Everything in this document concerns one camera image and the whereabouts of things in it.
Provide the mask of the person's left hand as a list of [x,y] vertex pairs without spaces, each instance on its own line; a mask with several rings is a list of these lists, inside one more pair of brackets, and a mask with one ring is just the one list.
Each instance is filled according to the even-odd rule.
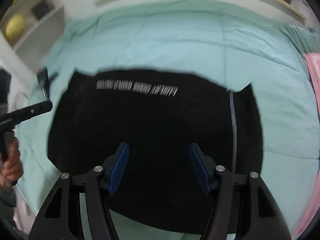
[[18,140],[14,137],[7,160],[1,170],[1,188],[8,189],[9,183],[18,181],[23,176],[23,166],[20,160],[20,151],[18,149]]

